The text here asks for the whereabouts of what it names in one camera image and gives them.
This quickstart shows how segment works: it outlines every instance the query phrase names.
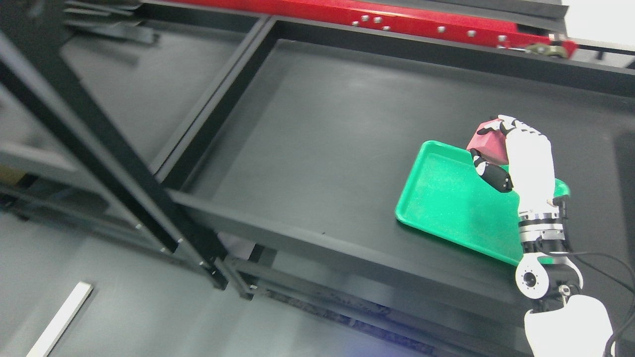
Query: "red metal rail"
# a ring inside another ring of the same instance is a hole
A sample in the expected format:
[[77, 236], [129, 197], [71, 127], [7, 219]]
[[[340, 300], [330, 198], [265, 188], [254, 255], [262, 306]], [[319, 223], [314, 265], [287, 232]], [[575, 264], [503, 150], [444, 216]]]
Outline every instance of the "red metal rail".
[[[533, 43], [549, 44], [547, 36], [518, 31], [514, 22], [490, 18], [365, 3], [355, 0], [174, 0], [181, 3], [282, 15], [389, 30], [402, 34], [447, 39], [488, 47], [525, 48]], [[577, 45], [563, 41], [569, 56]]]

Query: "bolt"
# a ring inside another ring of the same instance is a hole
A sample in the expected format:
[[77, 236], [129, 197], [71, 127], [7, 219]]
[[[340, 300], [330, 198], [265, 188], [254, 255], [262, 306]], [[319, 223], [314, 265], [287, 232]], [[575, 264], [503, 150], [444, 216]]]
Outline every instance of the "bolt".
[[560, 293], [560, 295], [562, 296], [569, 296], [571, 295], [571, 289], [566, 286], [566, 285], [560, 285], [558, 287], [558, 292]]

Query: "floor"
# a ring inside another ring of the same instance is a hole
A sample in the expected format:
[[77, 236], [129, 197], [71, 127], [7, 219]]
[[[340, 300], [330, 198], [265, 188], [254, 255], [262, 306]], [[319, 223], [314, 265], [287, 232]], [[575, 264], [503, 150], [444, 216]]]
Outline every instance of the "floor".
[[421, 356], [280, 302], [237, 299], [157, 257], [0, 215], [0, 356], [24, 356], [78, 281], [95, 290], [51, 356]]

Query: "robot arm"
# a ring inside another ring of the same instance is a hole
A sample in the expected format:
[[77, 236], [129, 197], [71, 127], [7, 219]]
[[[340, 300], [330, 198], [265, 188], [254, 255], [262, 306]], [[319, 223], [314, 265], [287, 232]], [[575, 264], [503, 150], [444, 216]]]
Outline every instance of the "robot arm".
[[536, 357], [601, 357], [613, 333], [606, 308], [582, 295], [584, 279], [568, 257], [550, 254], [570, 251], [566, 235], [567, 196], [554, 198], [555, 175], [551, 143], [523, 122], [504, 115], [476, 135], [500, 132], [509, 173], [481, 151], [470, 150], [477, 173], [500, 192], [518, 193], [519, 238], [523, 258], [516, 285], [534, 303], [525, 314], [525, 332]]

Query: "green tray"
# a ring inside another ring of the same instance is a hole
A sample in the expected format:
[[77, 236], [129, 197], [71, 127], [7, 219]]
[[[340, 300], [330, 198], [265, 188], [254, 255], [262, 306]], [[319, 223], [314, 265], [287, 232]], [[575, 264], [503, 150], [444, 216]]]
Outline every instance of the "green tray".
[[[569, 194], [556, 179], [554, 195]], [[518, 195], [501, 193], [474, 171], [467, 150], [426, 141], [395, 208], [397, 219], [506, 263], [518, 265]]]

